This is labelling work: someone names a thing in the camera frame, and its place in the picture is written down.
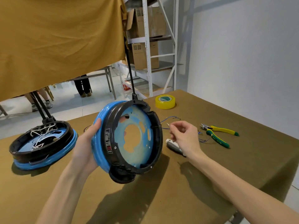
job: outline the brown tabletop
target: brown tabletop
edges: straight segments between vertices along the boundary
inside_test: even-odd
[[[237,131],[239,137],[218,132],[230,149],[210,139],[201,143],[202,150],[245,181],[284,200],[298,165],[299,140],[182,90],[169,94],[176,98],[176,106],[169,110],[157,109],[154,97],[146,99],[160,120],[177,116],[198,129],[203,123]],[[96,115],[69,123],[80,135]],[[163,137],[170,137],[168,130],[163,130]],[[200,136],[208,137],[205,132]],[[25,172],[12,166],[8,147],[15,138],[17,135],[0,140],[1,223],[31,224],[70,161],[71,152],[49,168]],[[184,157],[170,151],[165,143],[162,153],[153,170],[126,185],[114,183],[102,169],[96,169],[86,181],[72,223],[223,224],[234,214],[232,204]]]

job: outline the yellow tape roll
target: yellow tape roll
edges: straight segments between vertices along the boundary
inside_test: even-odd
[[[156,107],[159,109],[170,109],[176,105],[176,98],[171,95],[159,95],[156,97]]]

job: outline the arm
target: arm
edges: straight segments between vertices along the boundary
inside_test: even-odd
[[[36,224],[72,222],[84,183],[89,174],[98,167],[93,158],[91,139],[100,126],[99,119],[78,138],[73,149],[73,158],[62,172]]]
[[[251,224],[299,223],[295,211],[207,157],[200,149],[195,126],[185,121],[174,122],[170,133],[189,161],[217,185]]]

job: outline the mustard yellow cloth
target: mustard yellow cloth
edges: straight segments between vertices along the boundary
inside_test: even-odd
[[[0,101],[125,58],[123,0],[0,0]]]

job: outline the cardboard box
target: cardboard box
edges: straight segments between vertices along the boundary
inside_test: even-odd
[[[134,57],[133,57],[133,51],[132,51],[132,44],[128,44],[129,46],[129,60],[130,60],[130,64],[134,64]],[[126,56],[126,60],[122,60],[121,61],[123,64],[128,65],[128,60],[127,60],[127,56]]]
[[[146,56],[145,43],[134,43],[134,44],[132,44],[132,48],[133,48],[135,69],[136,70],[147,69],[147,56]],[[150,55],[151,56],[158,55],[158,42],[157,41],[150,42]],[[152,69],[159,68],[159,58],[158,57],[151,58],[151,66],[152,66]]]
[[[148,7],[147,14],[150,37],[166,35],[166,22],[160,7]],[[142,7],[132,9],[128,12],[126,29],[128,38],[145,36]]]

